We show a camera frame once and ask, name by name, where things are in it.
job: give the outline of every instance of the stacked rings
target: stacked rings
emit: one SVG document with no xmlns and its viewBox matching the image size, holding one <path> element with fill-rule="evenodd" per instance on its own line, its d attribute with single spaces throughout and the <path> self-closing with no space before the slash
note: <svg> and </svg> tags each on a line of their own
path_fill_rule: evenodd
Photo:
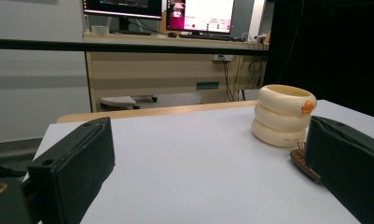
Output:
<svg viewBox="0 0 374 224">
<path fill-rule="evenodd" d="M 285 85 L 259 90 L 251 128 L 260 140 L 277 147 L 296 147 L 306 138 L 311 112 L 317 106 L 313 94 Z"/>
</svg>

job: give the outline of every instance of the power outlet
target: power outlet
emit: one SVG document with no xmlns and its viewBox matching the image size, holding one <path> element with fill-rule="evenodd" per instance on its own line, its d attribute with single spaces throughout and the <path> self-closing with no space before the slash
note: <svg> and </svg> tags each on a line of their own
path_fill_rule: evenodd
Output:
<svg viewBox="0 0 374 224">
<path fill-rule="evenodd" d="M 222 55 L 221 56 L 224 56 L 225 58 L 225 61 L 227 62 L 230 62 L 233 60 L 233 55 Z M 223 62 L 224 61 L 224 58 L 223 57 L 220 57 L 220 55 L 218 54 L 215 54 L 213 55 L 213 61 L 220 61 L 220 62 Z"/>
</svg>

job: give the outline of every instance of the metal bar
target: metal bar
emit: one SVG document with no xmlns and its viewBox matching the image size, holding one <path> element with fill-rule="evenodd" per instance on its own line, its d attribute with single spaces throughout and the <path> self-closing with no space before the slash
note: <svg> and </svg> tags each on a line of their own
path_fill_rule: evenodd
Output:
<svg viewBox="0 0 374 224">
<path fill-rule="evenodd" d="M 187 54 L 232 54 L 232 55 L 263 55 L 266 49 L 221 49 L 195 48 L 174 46 L 102 44 L 57 41 L 36 41 L 0 39 L 0 49 L 55 50 L 55 51 L 101 51 L 101 52 L 143 52 L 143 53 L 187 53 Z"/>
</svg>

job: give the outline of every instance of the desk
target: desk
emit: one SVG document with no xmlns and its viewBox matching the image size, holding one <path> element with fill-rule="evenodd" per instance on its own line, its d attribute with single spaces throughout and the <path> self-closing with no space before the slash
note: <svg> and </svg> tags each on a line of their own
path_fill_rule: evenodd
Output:
<svg viewBox="0 0 374 224">
<path fill-rule="evenodd" d="M 65 123 L 48 127 L 35 156 L 81 120 L 113 115 L 116 166 L 82 223 L 359 223 L 296 168 L 291 149 L 253 136 L 255 103 L 176 107 L 174 113 L 170 107 L 164 115 L 150 109 L 135 118 L 131 111 L 65 116 L 59 119 Z M 313 114 L 374 138 L 370 116 L 324 100 Z"/>
<path fill-rule="evenodd" d="M 237 90 L 260 87 L 263 80 L 267 45 L 247 42 L 171 38 L 165 35 L 84 35 L 84 43 L 128 44 L 195 48 L 199 54 L 96 52 L 87 51 L 86 61 L 90 83 L 92 111 L 99 111 L 98 99 L 112 96 L 152 95 L 198 91 L 201 102 L 226 102 L 227 81 L 235 95 Z M 258 55 L 234 56 L 225 68 L 223 62 L 213 62 L 209 49 L 255 49 Z M 198 83 L 209 83 L 209 88 Z"/>
</svg>

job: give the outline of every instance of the table surface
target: table surface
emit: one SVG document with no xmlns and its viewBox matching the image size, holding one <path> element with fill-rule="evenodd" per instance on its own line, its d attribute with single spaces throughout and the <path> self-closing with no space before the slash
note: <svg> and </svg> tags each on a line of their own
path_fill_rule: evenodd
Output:
<svg viewBox="0 0 374 224">
<path fill-rule="evenodd" d="M 59 122 L 68 122 L 49 125 L 35 156 L 81 120 L 110 115 L 116 166 L 82 223 L 359 223 L 298 170 L 289 157 L 293 148 L 255 138 L 255 104 L 170 107 L 162 115 L 142 109 L 65 116 Z M 374 138 L 370 116 L 323 100 L 313 115 Z"/>
</svg>

